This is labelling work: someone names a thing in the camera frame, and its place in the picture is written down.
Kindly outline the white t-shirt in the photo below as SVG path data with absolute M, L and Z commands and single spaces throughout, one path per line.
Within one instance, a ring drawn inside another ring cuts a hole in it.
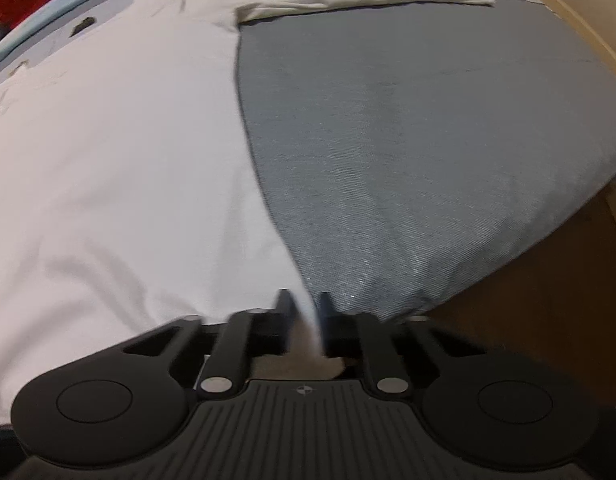
M 0 84 L 0 427 L 47 370 L 281 288 L 312 301 L 273 225 L 236 90 L 243 22 L 406 2 L 134 0 Z

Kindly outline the grey printed bed sheet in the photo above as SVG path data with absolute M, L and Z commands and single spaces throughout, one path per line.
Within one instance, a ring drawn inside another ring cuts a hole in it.
M 134 0 L 95 0 L 0 84 Z M 616 78 L 548 9 L 412 2 L 238 26 L 236 90 L 273 225 L 314 298 L 428 310 L 616 174 Z

